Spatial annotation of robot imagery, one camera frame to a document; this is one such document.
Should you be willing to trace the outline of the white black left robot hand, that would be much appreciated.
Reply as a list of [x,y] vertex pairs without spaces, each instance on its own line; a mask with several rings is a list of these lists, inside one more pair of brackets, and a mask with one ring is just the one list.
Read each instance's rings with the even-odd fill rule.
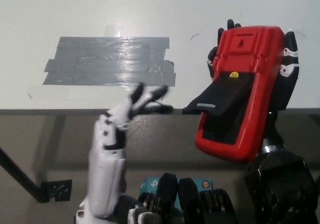
[[126,194],[125,146],[130,122],[138,115],[171,112],[158,102],[168,92],[162,85],[147,93],[138,86],[119,104],[95,121],[88,154],[87,193],[74,215],[74,223],[162,223],[162,217]]

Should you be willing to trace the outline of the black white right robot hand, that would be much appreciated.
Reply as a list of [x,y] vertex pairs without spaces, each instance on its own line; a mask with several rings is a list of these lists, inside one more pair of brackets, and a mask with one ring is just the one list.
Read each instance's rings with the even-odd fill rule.
[[196,147],[234,160],[283,149],[275,122],[298,80],[294,33],[228,20],[217,44],[207,61],[212,82],[190,104],[201,113]]

